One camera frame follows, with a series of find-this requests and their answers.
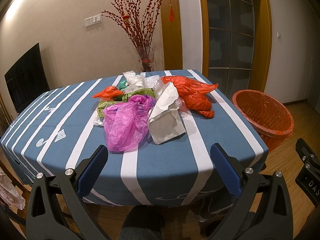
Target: blue gripper pad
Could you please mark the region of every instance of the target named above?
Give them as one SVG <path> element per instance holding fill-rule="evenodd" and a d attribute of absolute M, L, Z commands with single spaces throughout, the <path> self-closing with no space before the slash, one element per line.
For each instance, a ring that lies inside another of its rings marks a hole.
<path fill-rule="evenodd" d="M 77 194 L 80 199 L 90 194 L 104 165 L 107 163 L 108 149 L 105 146 L 100 146 L 90 159 L 82 160 L 82 162 L 88 161 L 89 163 L 77 180 Z"/>
<path fill-rule="evenodd" d="M 228 161 L 227 157 L 216 144 L 211 146 L 210 158 L 216 167 L 224 185 L 227 187 L 228 192 L 238 198 L 242 192 L 241 179 Z"/>

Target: television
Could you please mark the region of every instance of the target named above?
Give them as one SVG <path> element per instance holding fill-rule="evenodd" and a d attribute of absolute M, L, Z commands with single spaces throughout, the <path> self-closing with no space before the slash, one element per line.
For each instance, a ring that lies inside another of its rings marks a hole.
<path fill-rule="evenodd" d="M 44 73 L 39 43 L 29 49 L 4 75 L 17 113 L 50 90 Z"/>

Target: pink plastic bag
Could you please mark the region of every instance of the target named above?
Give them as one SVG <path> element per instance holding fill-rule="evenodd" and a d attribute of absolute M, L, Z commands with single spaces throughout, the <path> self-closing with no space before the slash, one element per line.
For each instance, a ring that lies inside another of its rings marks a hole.
<path fill-rule="evenodd" d="M 110 151 L 121 152 L 136 146 L 148 133 L 148 111 L 156 100 L 149 95 L 135 95 L 127 103 L 118 103 L 103 110 L 103 127 Z"/>

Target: metal screw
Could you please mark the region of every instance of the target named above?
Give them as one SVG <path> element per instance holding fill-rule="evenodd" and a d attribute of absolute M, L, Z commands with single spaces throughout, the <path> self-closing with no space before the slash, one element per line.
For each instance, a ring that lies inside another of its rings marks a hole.
<path fill-rule="evenodd" d="M 276 171 L 276 176 L 281 178 L 282 177 L 282 172 L 281 171 Z"/>
<path fill-rule="evenodd" d="M 43 177 L 43 173 L 42 172 L 39 172 L 38 174 L 37 174 L 37 179 L 41 179 Z"/>
<path fill-rule="evenodd" d="M 252 174 L 253 173 L 253 168 L 245 168 L 245 172 L 248 174 Z"/>
<path fill-rule="evenodd" d="M 67 176 L 71 175 L 73 173 L 73 169 L 67 169 L 64 174 L 66 174 Z"/>

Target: orange plastic bag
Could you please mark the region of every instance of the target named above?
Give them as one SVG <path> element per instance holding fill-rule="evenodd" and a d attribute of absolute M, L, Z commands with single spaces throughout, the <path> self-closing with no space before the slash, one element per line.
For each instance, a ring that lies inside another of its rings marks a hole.
<path fill-rule="evenodd" d="M 161 80 L 164 84 L 173 83 L 187 108 L 208 118 L 214 116 L 214 111 L 211 110 L 212 104 L 205 94 L 215 90 L 218 84 L 209 85 L 184 76 L 164 76 Z"/>
<path fill-rule="evenodd" d="M 118 90 L 115 86 L 108 86 L 105 90 L 92 96 L 93 98 L 103 98 L 105 101 L 114 101 L 114 97 L 123 95 L 121 90 Z"/>

